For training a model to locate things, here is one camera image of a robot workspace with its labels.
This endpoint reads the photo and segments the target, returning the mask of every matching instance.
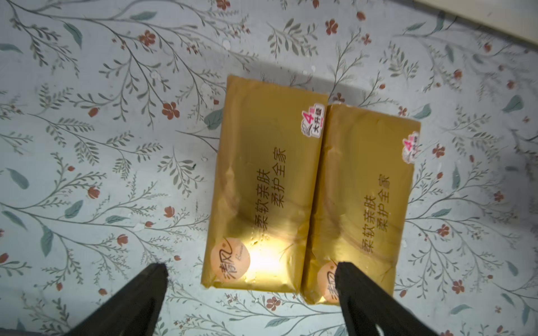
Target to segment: red flower print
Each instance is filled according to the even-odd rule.
[[[439,147],[439,144],[437,144],[437,147],[433,149],[432,153],[435,154],[437,158],[444,156],[444,146]]]
[[[407,113],[407,108],[404,108],[403,106],[399,106],[398,109],[400,112],[398,112],[398,116],[405,117]]]
[[[171,102],[170,104],[164,103],[162,105],[162,114],[168,117],[168,120],[172,120],[174,116],[179,118],[179,111],[175,108],[175,103]]]
[[[198,55],[198,53],[200,52],[200,51],[196,48],[196,45],[194,45],[194,44],[191,45],[190,47],[187,47],[187,51],[189,52],[189,54],[190,54],[190,50],[191,50],[191,49],[193,50],[193,52],[194,52],[195,55]]]
[[[165,217],[174,217],[174,214],[175,214],[175,209],[171,206],[167,206],[165,208]]]
[[[223,11],[226,10],[226,8],[231,7],[230,2],[226,0],[217,0],[217,7],[222,9]]]
[[[267,304],[265,306],[268,309],[275,311],[277,309],[277,306],[280,305],[280,303],[281,303],[280,300],[277,300],[277,298],[273,296],[273,298],[270,298],[267,300]]]
[[[456,71],[454,71],[454,78],[455,79],[460,80],[460,79],[462,79],[462,76],[463,76],[463,72],[460,69],[457,69]]]
[[[90,187],[90,189],[88,189],[88,196],[90,196],[90,198],[98,198],[99,197],[99,194],[101,192],[99,191],[99,189],[97,189],[95,186],[93,187]]]
[[[363,37],[361,37],[360,39],[364,42],[365,46],[367,46],[368,43],[372,43],[372,40],[370,39],[370,34],[366,34]]]
[[[463,287],[463,283],[461,280],[452,282],[452,290],[456,292],[456,294],[459,294],[460,292],[465,292],[465,287]]]
[[[118,239],[116,240],[118,241],[118,245],[120,246],[123,246],[123,244],[127,244],[129,242],[129,239],[127,238],[125,234],[120,234],[118,236]]]
[[[343,102],[345,102],[345,99],[344,99],[344,97],[342,97],[342,94],[341,94],[340,92],[338,92],[338,93],[336,94],[336,97],[333,97],[333,98],[332,98],[332,101],[333,101],[333,102],[339,101],[339,102],[342,102],[342,103],[343,103]]]
[[[504,195],[500,191],[497,191],[495,194],[493,194],[493,196],[495,198],[495,201],[497,202],[500,202],[504,199]]]
[[[327,35],[336,34],[338,24],[334,19],[331,19],[331,21],[325,21],[325,27],[327,27]]]
[[[155,43],[155,34],[153,34],[152,32],[150,32],[149,30],[146,30],[144,32],[144,35],[140,35],[138,37],[138,40],[140,42],[142,42],[146,47],[149,46],[150,44],[154,44]]]
[[[92,108],[92,109],[88,112],[88,115],[90,116],[90,118],[93,118],[94,116],[97,115],[98,112],[99,112],[99,109],[98,109],[98,108]]]
[[[443,226],[441,226],[441,228],[437,229],[437,234],[439,234],[441,237],[449,235],[450,234],[450,226],[447,226],[446,224],[443,224]]]

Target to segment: printed chinese characters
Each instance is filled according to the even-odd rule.
[[[226,243],[222,243],[222,248],[218,251],[218,256],[221,260],[221,265],[219,268],[221,269],[222,275],[226,279],[235,279],[234,274],[237,273],[235,264],[232,261],[232,254],[233,249],[228,242],[228,240],[225,238]]]
[[[269,200],[271,201],[271,204],[279,208],[284,208],[285,188],[283,183],[286,176],[286,150],[275,147],[273,156],[275,164],[272,168],[275,177],[271,180],[271,171],[265,171],[264,169],[258,169],[258,176],[256,177],[258,180],[258,185],[256,186],[256,195],[258,196],[258,199],[255,204],[256,214],[254,215],[254,224],[262,230],[267,230]]]
[[[301,131],[307,137],[321,136],[323,129],[323,121],[325,114],[325,106],[321,104],[314,104],[307,111],[302,112],[303,120],[301,122]]]
[[[379,186],[381,189],[377,193],[378,197],[364,196],[364,226],[361,248],[368,253],[373,253],[373,238],[376,236],[374,229],[387,232],[388,226],[390,177],[379,174]]]

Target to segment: floral pattern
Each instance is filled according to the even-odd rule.
[[[419,120],[395,299],[443,336],[535,330],[535,49],[382,0],[0,9],[0,327],[63,334],[163,262],[156,335],[346,335],[337,307],[200,288],[235,74]]]

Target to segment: orange circular logo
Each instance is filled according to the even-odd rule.
[[[317,286],[321,295],[329,303],[338,303],[338,291],[335,282],[336,264],[332,261],[323,265],[317,272]]]
[[[211,250],[211,268],[222,282],[232,282],[246,273],[250,266],[250,254],[237,238],[223,238]]]

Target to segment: gold tissue pack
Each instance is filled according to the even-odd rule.
[[[327,100],[228,77],[205,287],[299,291]]]
[[[301,293],[338,304],[334,273],[349,261],[392,295],[420,123],[330,105]]]

